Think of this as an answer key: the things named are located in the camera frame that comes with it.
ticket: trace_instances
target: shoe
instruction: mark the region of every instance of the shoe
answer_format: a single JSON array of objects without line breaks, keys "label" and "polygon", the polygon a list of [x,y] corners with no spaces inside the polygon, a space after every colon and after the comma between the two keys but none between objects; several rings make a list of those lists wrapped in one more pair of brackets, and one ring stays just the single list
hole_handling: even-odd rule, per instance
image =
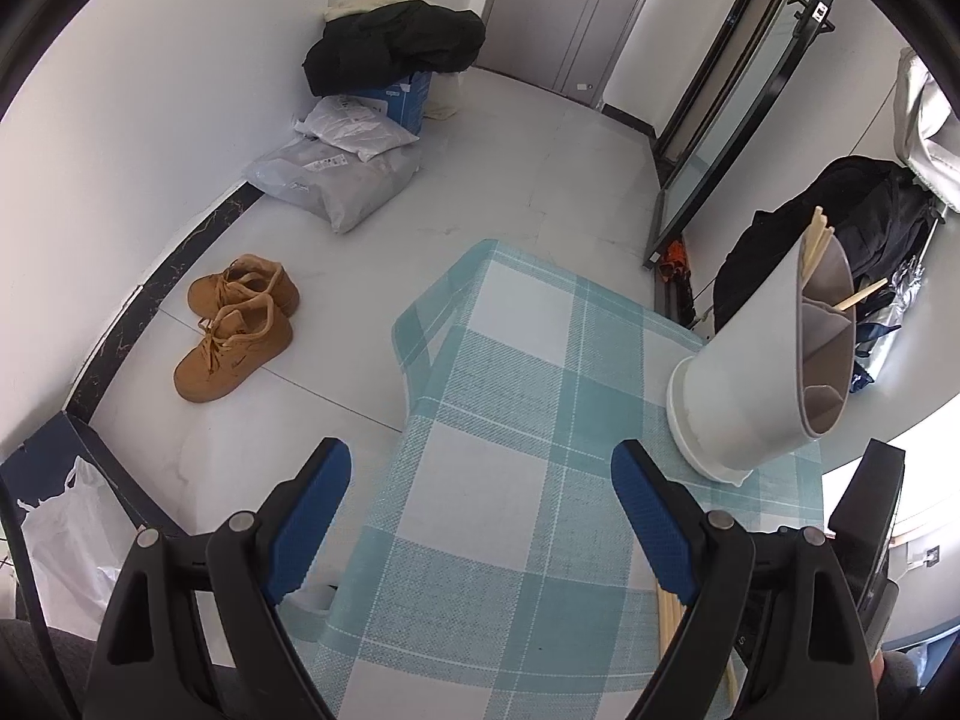
[{"label": "shoe", "polygon": [[299,306],[299,292],[280,263],[243,254],[222,274],[210,274],[193,282],[186,302],[198,317],[213,319],[224,306],[242,303],[261,293],[270,293],[287,317]]},{"label": "shoe", "polygon": [[268,293],[224,306],[200,327],[203,341],[174,371],[176,391],[191,403],[206,403],[234,391],[294,338],[290,320]]}]

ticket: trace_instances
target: floor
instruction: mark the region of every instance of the floor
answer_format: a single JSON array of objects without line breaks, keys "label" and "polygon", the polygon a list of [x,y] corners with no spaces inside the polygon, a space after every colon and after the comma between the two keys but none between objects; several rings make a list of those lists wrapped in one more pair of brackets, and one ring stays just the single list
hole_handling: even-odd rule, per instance
[{"label": "floor", "polygon": [[[422,144],[411,185],[344,236],[258,200],[168,295],[113,380],[91,424],[187,531],[257,508],[336,436],[354,479],[313,578],[342,571],[405,420],[392,323],[480,240],[506,240],[652,307],[640,250],[658,185],[645,136],[471,70],[463,109],[425,122]],[[282,261],[299,287],[294,343],[233,394],[187,403],[171,380],[200,339],[186,288],[244,252]]]}]

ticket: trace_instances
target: tablecloth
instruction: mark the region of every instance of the tablecloth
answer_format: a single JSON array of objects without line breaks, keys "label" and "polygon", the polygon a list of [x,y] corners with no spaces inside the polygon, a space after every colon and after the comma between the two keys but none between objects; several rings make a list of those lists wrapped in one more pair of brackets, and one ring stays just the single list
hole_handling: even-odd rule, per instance
[{"label": "tablecloth", "polygon": [[[659,629],[611,487],[621,440],[748,530],[823,523],[816,445],[741,488],[680,456],[664,394],[698,337],[502,242],[472,247],[392,336],[410,415],[383,490],[329,615],[281,607],[341,720],[622,720]],[[710,716],[729,711],[721,685]]]}]

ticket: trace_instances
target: gray door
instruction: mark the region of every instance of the gray door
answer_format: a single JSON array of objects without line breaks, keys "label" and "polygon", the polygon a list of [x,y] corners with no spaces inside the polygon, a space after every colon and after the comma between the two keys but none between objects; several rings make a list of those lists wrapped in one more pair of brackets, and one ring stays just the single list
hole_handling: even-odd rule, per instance
[{"label": "gray door", "polygon": [[493,0],[477,65],[590,103],[638,0]]}]

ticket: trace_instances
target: blue box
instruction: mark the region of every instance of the blue box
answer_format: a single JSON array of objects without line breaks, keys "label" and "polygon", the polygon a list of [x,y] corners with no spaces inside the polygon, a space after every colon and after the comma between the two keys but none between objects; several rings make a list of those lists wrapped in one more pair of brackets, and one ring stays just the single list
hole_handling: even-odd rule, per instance
[{"label": "blue box", "polygon": [[430,94],[432,77],[432,73],[414,73],[409,79],[398,81],[386,89],[365,89],[362,92],[350,92],[350,96],[360,98],[364,105],[393,119],[414,135],[419,135],[424,126],[424,105]]}]

